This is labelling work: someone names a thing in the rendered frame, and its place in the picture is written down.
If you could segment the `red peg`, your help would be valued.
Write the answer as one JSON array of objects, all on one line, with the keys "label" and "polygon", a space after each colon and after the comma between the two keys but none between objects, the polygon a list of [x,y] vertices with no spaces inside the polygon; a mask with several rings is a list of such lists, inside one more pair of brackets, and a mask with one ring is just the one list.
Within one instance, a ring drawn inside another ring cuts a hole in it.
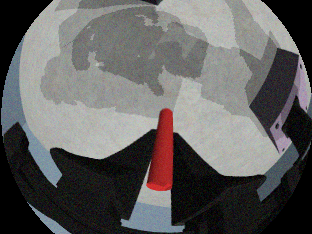
[{"label": "red peg", "polygon": [[160,112],[155,145],[153,145],[147,186],[153,190],[171,190],[173,174],[173,113],[163,109]]}]

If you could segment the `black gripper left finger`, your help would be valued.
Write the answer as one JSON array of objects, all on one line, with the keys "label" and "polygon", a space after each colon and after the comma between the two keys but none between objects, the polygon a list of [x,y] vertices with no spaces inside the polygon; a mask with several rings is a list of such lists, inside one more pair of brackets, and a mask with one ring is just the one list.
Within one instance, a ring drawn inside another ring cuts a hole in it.
[{"label": "black gripper left finger", "polygon": [[61,148],[49,149],[49,154],[61,174],[108,197],[119,210],[121,220],[129,221],[149,169],[156,133],[157,129],[148,130],[133,144],[103,160],[77,156]]}]

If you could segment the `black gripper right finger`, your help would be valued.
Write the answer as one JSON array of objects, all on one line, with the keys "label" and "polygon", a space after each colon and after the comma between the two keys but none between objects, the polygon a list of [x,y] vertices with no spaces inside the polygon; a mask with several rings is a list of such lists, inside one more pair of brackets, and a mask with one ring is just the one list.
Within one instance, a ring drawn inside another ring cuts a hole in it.
[{"label": "black gripper right finger", "polygon": [[172,149],[172,226],[183,226],[216,202],[257,190],[267,180],[264,174],[232,177],[217,173],[177,132],[173,132]]}]

